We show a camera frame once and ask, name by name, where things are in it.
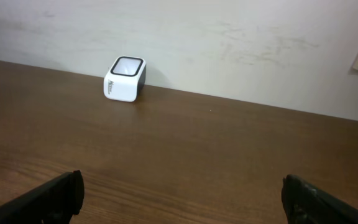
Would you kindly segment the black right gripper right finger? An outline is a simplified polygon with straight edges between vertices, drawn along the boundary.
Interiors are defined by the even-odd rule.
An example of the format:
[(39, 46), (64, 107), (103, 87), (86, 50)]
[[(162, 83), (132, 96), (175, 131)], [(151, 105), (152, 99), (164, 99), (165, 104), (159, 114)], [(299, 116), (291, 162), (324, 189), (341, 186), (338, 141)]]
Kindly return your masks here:
[(288, 174), (281, 192), (289, 224), (358, 224), (358, 209)]

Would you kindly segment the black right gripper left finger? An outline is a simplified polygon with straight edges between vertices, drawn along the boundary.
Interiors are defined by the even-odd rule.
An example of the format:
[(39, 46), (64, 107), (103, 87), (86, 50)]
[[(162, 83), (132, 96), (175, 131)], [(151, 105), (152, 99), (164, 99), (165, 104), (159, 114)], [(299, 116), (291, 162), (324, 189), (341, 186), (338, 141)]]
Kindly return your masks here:
[(1, 205), (0, 223), (69, 223), (84, 197), (81, 172), (66, 172)]

